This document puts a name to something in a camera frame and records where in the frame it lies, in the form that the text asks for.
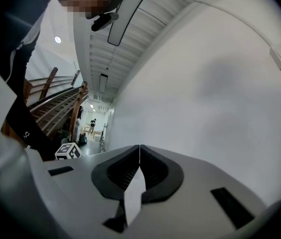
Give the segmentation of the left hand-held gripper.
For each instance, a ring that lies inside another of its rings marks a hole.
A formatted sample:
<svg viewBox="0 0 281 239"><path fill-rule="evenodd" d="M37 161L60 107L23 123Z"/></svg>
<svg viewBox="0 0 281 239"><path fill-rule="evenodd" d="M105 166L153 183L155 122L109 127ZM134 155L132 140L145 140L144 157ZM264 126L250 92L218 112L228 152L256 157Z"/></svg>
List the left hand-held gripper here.
<svg viewBox="0 0 281 239"><path fill-rule="evenodd" d="M76 159L82 156L82 151L74 142L62 144L55 152L56 160Z"/></svg>

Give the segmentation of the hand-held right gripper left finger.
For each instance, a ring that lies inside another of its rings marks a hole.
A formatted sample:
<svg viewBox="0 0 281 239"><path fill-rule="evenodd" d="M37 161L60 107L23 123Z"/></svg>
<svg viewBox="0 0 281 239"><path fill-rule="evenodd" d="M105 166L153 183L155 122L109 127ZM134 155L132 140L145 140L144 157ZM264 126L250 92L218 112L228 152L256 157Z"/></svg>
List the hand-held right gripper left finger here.
<svg viewBox="0 0 281 239"><path fill-rule="evenodd" d="M134 145L98 164L91 173L91 179L103 197L122 200L139 167L140 146Z"/></svg>

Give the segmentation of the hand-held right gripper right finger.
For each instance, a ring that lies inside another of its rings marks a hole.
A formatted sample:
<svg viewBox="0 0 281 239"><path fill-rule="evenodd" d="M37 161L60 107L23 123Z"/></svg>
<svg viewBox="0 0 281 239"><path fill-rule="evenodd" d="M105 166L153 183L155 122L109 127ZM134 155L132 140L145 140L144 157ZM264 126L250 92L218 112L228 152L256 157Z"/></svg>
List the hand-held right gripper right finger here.
<svg viewBox="0 0 281 239"><path fill-rule="evenodd" d="M142 204L168 200L184 180L180 165L143 144L140 146L140 169L146 188L141 195Z"/></svg>

